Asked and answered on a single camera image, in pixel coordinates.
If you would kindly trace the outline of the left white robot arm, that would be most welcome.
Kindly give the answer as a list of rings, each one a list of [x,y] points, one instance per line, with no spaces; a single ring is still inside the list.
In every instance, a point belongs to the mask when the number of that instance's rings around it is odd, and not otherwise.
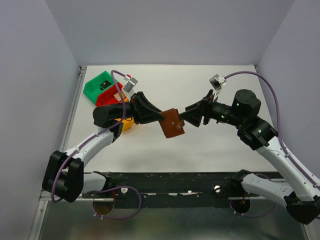
[[[135,93],[128,102],[98,106],[93,110],[93,123],[97,126],[87,139],[65,152],[54,151],[42,182],[42,190],[69,203],[82,193],[95,192],[104,198],[111,185],[101,173],[85,173],[85,166],[102,149],[115,142],[122,134],[122,120],[133,118],[136,124],[149,124],[164,120],[161,110],[150,103],[144,93]]]

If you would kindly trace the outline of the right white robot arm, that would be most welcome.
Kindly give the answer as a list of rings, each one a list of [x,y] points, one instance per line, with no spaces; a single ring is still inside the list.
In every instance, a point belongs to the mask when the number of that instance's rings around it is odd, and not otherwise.
[[[248,89],[238,90],[231,106],[217,102],[214,96],[210,90],[179,117],[195,127],[207,125],[211,119],[236,127],[240,140],[271,163],[287,182],[282,185],[243,169],[232,177],[230,191],[236,196],[255,194],[271,200],[304,225],[319,218],[319,178],[281,145],[279,133],[258,116],[261,101],[256,95]]]

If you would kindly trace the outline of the brown leather card holder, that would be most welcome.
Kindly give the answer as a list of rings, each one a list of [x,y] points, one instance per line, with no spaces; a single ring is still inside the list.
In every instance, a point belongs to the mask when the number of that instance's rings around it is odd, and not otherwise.
[[[164,136],[167,139],[185,134],[185,122],[180,119],[179,111],[171,108],[160,113],[164,119],[159,121]]]

